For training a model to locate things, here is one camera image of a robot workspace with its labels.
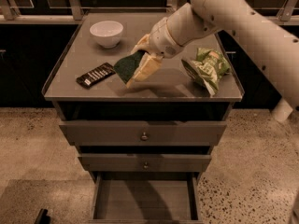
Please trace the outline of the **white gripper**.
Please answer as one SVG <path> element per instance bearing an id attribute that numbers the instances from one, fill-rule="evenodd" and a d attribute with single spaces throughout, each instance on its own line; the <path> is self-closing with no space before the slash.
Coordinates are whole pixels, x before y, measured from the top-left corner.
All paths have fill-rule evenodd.
<path id="1" fill-rule="evenodd" d="M 164 17 L 152 27 L 150 34 L 144 35 L 137 42 L 131 50 L 131 54 L 140 50 L 146 53 L 142 56 L 133 76 L 126 83 L 127 88 L 134 82 L 144 81 L 153 75 L 161 68 L 163 57 L 173 58 L 183 51 L 183 47 L 170 35 L 167 27 L 167 17 Z"/>

